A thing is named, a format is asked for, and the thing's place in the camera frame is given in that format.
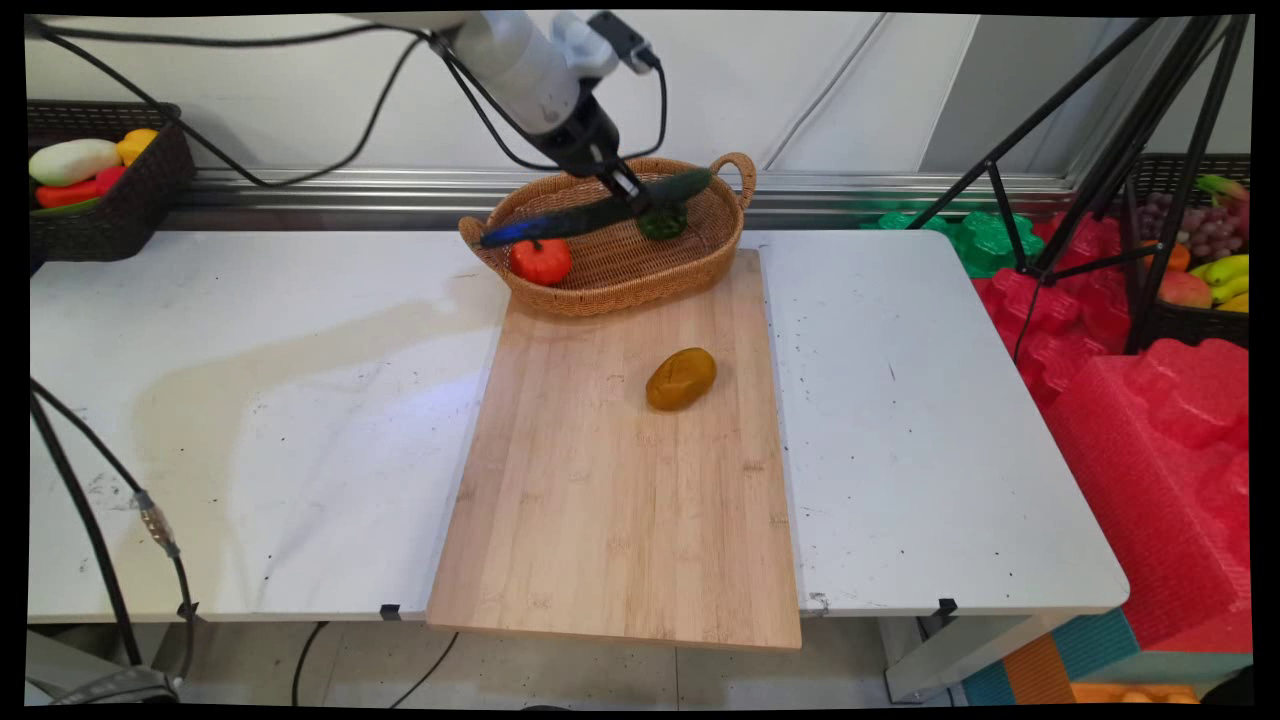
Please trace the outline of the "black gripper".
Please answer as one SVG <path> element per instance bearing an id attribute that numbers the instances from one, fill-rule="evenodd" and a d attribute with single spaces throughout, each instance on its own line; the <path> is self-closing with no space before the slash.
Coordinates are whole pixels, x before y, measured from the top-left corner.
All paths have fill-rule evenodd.
<path id="1" fill-rule="evenodd" d="M 596 178 L 611 195 L 632 204 L 635 217 L 663 208 L 657 192 L 641 192 L 641 182 L 620 155 L 620 131 L 594 92 L 581 92 L 573 110 L 554 129 L 534 135 L 530 143 L 547 159 L 530 169 L 559 170 L 577 178 Z"/>

